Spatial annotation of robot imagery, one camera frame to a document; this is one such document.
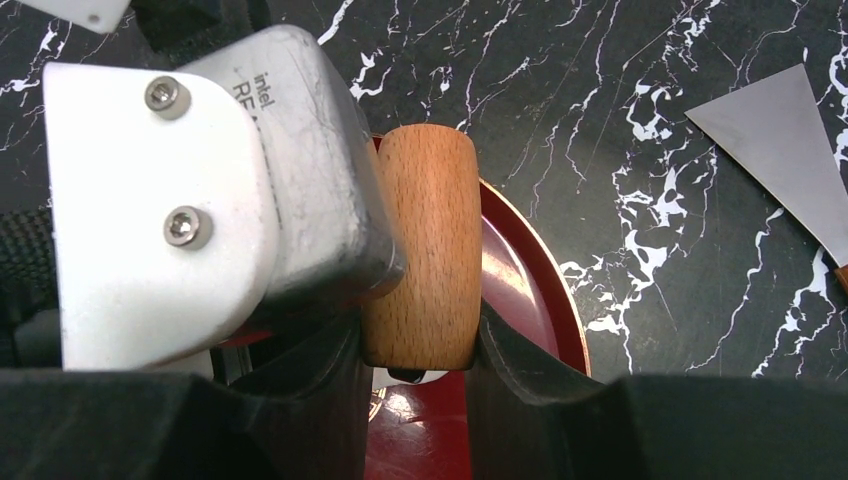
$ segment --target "brown wooden handle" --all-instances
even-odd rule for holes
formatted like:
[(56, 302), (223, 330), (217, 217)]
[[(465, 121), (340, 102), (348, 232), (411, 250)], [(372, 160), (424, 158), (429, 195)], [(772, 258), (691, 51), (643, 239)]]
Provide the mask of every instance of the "brown wooden handle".
[(842, 285), (842, 290), (845, 290), (848, 293), (848, 265), (837, 268), (833, 271), (836, 274), (836, 279), (839, 280), (839, 284)]
[(448, 127), (401, 127), (383, 138), (377, 170), (408, 265), (395, 290), (364, 308), (365, 361), (467, 369), (480, 323), (482, 274), (474, 145)]

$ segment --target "red plate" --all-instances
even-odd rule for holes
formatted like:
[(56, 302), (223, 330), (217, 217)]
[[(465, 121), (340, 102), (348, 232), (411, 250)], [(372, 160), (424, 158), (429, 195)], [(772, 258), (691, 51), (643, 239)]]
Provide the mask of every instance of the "red plate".
[[(521, 334), (589, 374), (583, 328), (559, 268), (524, 217), (480, 182), (483, 298)], [(470, 479), (462, 372), (371, 397), (365, 478)]]

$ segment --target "marble surface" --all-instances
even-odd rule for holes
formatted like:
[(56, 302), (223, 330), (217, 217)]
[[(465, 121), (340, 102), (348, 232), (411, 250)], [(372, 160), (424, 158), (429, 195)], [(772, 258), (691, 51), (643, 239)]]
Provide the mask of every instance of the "marble surface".
[[(472, 137), (482, 176), (561, 262), (596, 378), (848, 381), (833, 262), (683, 113), (803, 62), (833, 161), (848, 162), (840, 1), (271, 3), (319, 38), (374, 131)], [(100, 37), (13, 0), (0, 59), (0, 211), (49, 204), (46, 62), (167, 68), (132, 16)]]

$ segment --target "triangular metal blade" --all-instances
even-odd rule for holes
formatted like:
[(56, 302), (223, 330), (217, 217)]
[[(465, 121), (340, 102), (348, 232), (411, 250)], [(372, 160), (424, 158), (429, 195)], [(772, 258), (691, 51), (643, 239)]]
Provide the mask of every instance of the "triangular metal blade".
[(686, 116), (848, 265), (848, 194), (803, 64)]

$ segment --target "metal bolt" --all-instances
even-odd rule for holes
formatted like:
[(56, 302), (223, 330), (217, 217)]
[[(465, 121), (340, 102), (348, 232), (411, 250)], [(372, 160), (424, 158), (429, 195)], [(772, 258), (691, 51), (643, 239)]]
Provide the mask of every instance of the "metal bolt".
[(144, 91), (144, 103), (165, 120), (176, 120), (191, 106), (191, 92), (173, 77), (157, 77)]
[(194, 207), (178, 207), (165, 219), (164, 233), (169, 245), (200, 249), (212, 236), (212, 219)]

